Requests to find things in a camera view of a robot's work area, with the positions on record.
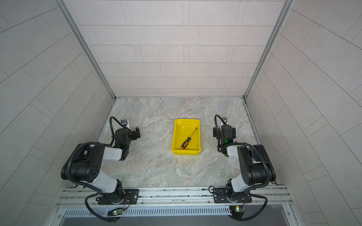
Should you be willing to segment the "orange black handled screwdriver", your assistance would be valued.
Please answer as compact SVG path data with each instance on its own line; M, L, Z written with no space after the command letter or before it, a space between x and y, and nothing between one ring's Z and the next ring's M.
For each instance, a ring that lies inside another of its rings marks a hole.
M197 131L197 129L198 129L198 128L196 128L196 129L193 131L193 133L192 133L189 137L187 137L187 139L183 142L183 144L182 144L182 146L181 146L181 149L182 149L182 150L184 150L184 149L188 146L189 142L191 141L192 136L193 136L194 133Z

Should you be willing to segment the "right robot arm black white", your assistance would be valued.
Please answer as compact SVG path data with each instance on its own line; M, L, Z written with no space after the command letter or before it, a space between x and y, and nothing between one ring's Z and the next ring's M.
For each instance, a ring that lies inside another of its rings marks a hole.
M213 128L218 152L239 160L240 174L228 181L224 195L230 202L251 201L247 192L266 187L276 173L263 145L234 142L236 129L228 124Z

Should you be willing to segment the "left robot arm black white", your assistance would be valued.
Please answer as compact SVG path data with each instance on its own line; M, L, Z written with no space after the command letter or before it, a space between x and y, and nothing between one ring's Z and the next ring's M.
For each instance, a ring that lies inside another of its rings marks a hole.
M86 142L78 144L61 170L61 178L90 188L100 194L99 204L118 204L125 199L120 180L101 170L103 160L124 161L132 140L140 138L140 129L121 128L112 136L115 145Z

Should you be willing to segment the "yellow plastic bin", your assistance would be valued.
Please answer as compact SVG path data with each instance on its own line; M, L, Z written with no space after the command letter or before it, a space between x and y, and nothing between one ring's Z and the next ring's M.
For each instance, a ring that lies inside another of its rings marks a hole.
M174 121L174 133L172 152L175 155L199 155L201 152L201 124L197 119L176 119ZM182 150L183 142L189 137L193 131L197 131L191 138L188 146Z

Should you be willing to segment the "left green circuit board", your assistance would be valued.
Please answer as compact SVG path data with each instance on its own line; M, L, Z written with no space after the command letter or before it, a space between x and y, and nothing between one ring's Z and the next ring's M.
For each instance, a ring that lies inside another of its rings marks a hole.
M113 209L110 210L107 214L108 217L116 217L116 216L121 216L124 213L124 209L123 208L117 208L117 209Z

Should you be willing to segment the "green circuit board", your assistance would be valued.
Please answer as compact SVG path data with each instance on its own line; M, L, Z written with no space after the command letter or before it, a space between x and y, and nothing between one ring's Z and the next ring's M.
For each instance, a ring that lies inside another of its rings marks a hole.
M108 217L116 217L116 216L121 216L124 213L124 209L123 208L117 208L117 209L113 209L110 210L107 214Z
M231 217L236 219L243 219L245 214L245 206L229 206Z

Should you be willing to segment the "right green circuit board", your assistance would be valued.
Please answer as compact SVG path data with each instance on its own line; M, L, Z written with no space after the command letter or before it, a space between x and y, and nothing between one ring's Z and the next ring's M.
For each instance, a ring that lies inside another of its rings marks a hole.
M243 219L245 214L245 206L229 206L231 217L236 219Z

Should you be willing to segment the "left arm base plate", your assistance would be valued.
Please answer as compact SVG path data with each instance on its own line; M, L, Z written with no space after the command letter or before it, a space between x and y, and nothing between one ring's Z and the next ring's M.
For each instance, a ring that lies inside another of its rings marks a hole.
M138 189L116 190L110 194L101 194L96 198L98 205L129 205L136 204L139 195Z

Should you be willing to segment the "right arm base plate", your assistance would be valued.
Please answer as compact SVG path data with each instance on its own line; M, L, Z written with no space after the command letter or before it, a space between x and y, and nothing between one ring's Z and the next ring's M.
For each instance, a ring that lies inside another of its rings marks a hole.
M234 192L231 188L226 187L209 187L209 192L213 194L215 203L251 203L251 196L239 192Z

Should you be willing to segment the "aluminium mounting rail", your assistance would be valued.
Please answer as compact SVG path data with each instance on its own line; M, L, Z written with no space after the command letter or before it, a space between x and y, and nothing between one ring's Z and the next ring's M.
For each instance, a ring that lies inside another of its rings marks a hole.
M227 198L225 188L216 189L206 187L140 187L124 188L124 193L131 200L131 207L151 206L201 206L201 205L262 205L264 199L244 195L238 202ZM87 188L66 188L62 191L55 207L85 207L84 200L94 192ZM286 186L269 185L264 188L250 191L251 194L264 196L267 204L293 204ZM91 207L123 207L120 205L98 205L96 198L89 199Z

